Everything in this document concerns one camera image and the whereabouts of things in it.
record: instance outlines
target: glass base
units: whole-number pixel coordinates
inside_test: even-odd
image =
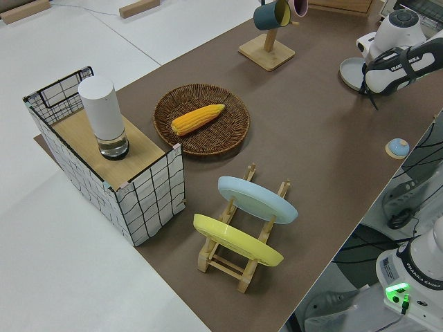
[[[129,152],[129,141],[123,132],[115,140],[101,140],[97,138],[98,149],[108,160],[122,160]]]

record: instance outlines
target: wicker tray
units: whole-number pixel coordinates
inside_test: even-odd
[[[177,136],[171,122],[189,111],[209,104],[225,104],[213,121],[184,136]],[[157,104],[153,122],[157,133],[169,145],[181,144],[194,156],[216,156],[239,147],[249,129],[249,112],[230,91],[209,84],[181,86],[164,95]]]

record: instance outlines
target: white cylindrical lamp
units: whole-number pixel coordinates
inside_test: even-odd
[[[129,141],[112,81],[99,75],[85,78],[78,93],[102,156],[109,160],[126,157]]]

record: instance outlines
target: corn cob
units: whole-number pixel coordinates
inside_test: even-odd
[[[224,104],[212,104],[175,118],[171,128],[178,136],[186,135],[215,119],[224,110]]]

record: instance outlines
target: pink mug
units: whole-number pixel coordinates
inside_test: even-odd
[[[307,12],[307,1],[308,0],[288,0],[292,13],[299,17],[305,16]]]

